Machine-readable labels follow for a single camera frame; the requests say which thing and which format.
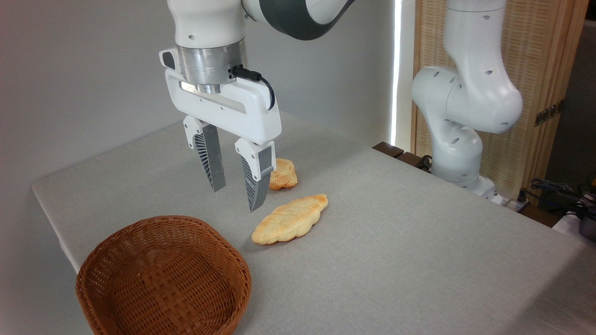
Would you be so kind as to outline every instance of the robotic arm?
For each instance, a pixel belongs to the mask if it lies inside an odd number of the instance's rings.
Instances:
[[[167,0],[176,48],[160,52],[176,108],[187,114],[188,145],[197,150],[214,191],[225,186],[218,128],[238,135],[250,211],[265,201],[275,170],[280,113],[271,85],[248,70],[248,18],[291,37],[327,33],[354,0]]]
[[[495,202],[494,184],[479,174],[474,130],[500,134],[522,114],[501,57],[506,1],[447,0],[443,46],[457,68],[425,67],[412,85],[433,141],[432,174]]]

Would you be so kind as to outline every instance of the brown woven basket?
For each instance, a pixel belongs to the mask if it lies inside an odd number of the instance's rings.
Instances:
[[[76,293],[95,334],[232,334],[250,285],[242,256],[208,224],[157,216],[100,243]]]

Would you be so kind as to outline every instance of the bread roll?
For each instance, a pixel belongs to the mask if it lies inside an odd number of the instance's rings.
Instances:
[[[277,207],[254,230],[253,242],[272,244],[304,236],[319,221],[321,212],[328,203],[325,194],[318,194]]]
[[[272,190],[279,190],[281,188],[291,188],[298,184],[298,177],[296,176],[296,169],[291,160],[278,158],[275,160],[277,170],[271,172],[271,180],[269,188]]]

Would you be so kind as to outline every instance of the black cable bundle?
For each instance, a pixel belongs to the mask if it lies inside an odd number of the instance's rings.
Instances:
[[[555,211],[564,210],[568,212],[566,215],[575,215],[579,219],[583,219],[587,216],[592,220],[596,220],[596,201],[593,198],[589,198],[585,195],[587,193],[596,194],[596,192],[594,192],[596,191],[596,188],[591,185],[589,178],[588,183],[578,185],[577,191],[574,191],[565,183],[551,182],[540,178],[532,179],[530,189],[544,190],[546,193],[543,196],[539,196],[525,188],[522,188],[520,190],[520,197],[531,196],[543,201],[550,206],[554,206]],[[569,202],[559,203],[552,200],[551,198],[547,198],[554,194],[560,198],[569,200]]]

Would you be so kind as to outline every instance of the small bread roll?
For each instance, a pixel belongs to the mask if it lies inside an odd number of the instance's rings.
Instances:
[[[298,177],[296,176],[296,169],[291,160],[278,158],[275,160],[277,170],[271,172],[271,180],[269,181],[269,188],[272,190],[279,190],[280,188],[291,188],[298,184]]]
[[[321,212],[329,201],[325,194],[309,196],[291,201],[273,210],[253,232],[253,242],[272,244],[287,242],[294,237],[306,235],[319,221]]]

